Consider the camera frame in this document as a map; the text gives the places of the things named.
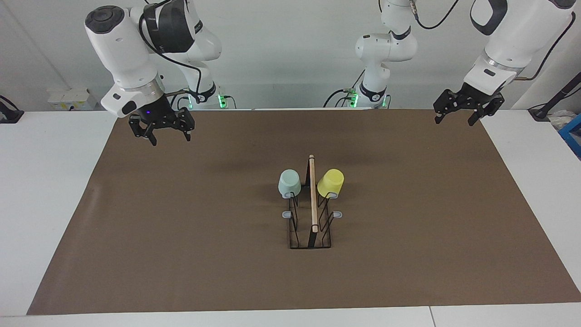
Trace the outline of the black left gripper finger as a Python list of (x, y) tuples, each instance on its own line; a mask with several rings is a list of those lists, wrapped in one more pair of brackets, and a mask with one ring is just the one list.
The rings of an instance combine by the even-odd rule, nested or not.
[(453, 93), (450, 89), (445, 89), (434, 101), (433, 109), (436, 114), (434, 122), (440, 124), (447, 114), (459, 110), (456, 93)]
[(495, 95), (485, 106), (477, 104), (473, 114), (468, 119), (469, 126), (473, 126), (480, 118), (485, 116), (493, 116), (502, 106), (505, 99), (502, 93)]

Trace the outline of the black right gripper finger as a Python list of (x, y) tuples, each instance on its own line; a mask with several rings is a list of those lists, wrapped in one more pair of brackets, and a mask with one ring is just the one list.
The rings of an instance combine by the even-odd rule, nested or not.
[(187, 108), (181, 108), (176, 112), (176, 118), (177, 129), (183, 132), (186, 141), (190, 142), (192, 131), (195, 129), (195, 120), (190, 111)]
[(141, 118), (139, 117), (129, 117), (128, 122), (133, 134), (137, 138), (148, 139), (153, 146), (157, 145), (157, 139), (153, 134), (155, 128), (154, 123), (147, 124), (147, 126), (143, 128), (143, 126), (141, 126)]

